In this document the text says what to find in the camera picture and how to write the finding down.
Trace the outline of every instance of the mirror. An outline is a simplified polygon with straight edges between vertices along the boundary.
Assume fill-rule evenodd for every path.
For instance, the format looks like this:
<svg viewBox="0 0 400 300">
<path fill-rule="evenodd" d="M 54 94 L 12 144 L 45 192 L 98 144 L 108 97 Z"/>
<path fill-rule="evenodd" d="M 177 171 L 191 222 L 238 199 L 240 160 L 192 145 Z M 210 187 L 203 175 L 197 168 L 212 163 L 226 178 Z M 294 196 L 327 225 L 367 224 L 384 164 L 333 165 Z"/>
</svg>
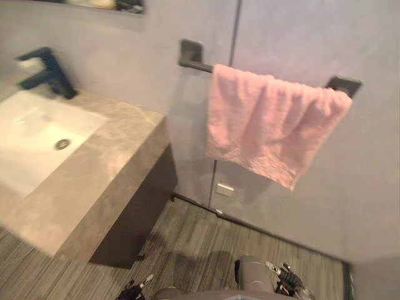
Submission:
<svg viewBox="0 0 400 300">
<path fill-rule="evenodd" d="M 144 0 L 32 0 L 41 2 L 63 3 L 87 8 L 108 9 L 112 11 L 125 11 L 127 13 L 142 14 Z"/>
</svg>

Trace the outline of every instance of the black faucet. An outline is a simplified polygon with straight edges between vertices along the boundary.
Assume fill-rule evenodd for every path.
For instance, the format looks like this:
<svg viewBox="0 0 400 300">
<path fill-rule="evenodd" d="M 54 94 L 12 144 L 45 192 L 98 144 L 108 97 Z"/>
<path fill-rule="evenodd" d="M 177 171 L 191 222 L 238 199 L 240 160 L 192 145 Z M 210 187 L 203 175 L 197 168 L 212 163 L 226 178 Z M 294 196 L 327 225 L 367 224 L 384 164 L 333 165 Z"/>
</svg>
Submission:
<svg viewBox="0 0 400 300">
<path fill-rule="evenodd" d="M 46 68 L 43 71 L 32 75 L 31 77 L 21 81 L 19 85 L 23 89 L 32 89 L 42 83 L 48 83 L 51 90 L 56 94 L 63 95 L 66 99 L 73 98 L 77 92 L 71 86 L 67 76 L 61 69 L 61 66 L 57 62 L 56 58 L 51 53 L 51 49 L 48 47 L 42 47 L 27 54 L 21 55 L 16 59 L 19 61 L 25 61 L 31 58 L 40 58 Z"/>
</svg>

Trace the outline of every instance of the gray carpet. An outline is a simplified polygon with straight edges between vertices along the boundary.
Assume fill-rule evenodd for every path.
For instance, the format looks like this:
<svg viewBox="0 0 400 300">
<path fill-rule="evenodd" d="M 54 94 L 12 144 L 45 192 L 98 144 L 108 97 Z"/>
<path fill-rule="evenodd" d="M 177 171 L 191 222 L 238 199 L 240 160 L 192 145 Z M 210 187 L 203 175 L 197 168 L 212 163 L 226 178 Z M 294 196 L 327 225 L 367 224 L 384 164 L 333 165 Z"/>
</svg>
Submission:
<svg viewBox="0 0 400 300">
<path fill-rule="evenodd" d="M 144 290 L 147 299 L 166 286 L 185 293 L 235 289 L 233 266 L 242 254 L 289 263 L 318 300 L 343 299 L 340 261 L 219 219 L 178 199 L 165 207 L 142 254 L 145 260 L 131 270 L 61 261 L 0 229 L 0 299 L 112 300 L 130 279 L 149 273 L 154 280 Z"/>
</svg>

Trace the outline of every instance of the countertop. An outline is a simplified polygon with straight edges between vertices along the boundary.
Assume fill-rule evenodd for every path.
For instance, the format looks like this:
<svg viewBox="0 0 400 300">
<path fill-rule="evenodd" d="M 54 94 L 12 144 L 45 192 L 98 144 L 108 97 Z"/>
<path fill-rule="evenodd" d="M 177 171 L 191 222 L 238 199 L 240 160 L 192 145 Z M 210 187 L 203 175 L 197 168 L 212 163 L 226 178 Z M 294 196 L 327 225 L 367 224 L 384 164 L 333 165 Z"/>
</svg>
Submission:
<svg viewBox="0 0 400 300">
<path fill-rule="evenodd" d="M 0 81 L 0 101 L 17 78 Z M 52 101 L 108 120 L 25 198 L 0 183 L 0 223 L 50 256 L 88 260 L 168 146 L 165 117 L 86 91 Z"/>
</svg>

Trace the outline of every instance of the sink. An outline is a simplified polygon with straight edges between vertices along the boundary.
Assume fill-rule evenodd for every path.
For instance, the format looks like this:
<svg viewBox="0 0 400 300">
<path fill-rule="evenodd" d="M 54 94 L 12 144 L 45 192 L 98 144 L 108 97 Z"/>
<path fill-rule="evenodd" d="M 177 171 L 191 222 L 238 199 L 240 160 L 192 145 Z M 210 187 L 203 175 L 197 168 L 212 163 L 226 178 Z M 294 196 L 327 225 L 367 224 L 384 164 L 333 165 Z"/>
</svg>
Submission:
<svg viewBox="0 0 400 300">
<path fill-rule="evenodd" d="M 0 183 L 27 196 L 106 121 L 29 91 L 1 101 Z"/>
</svg>

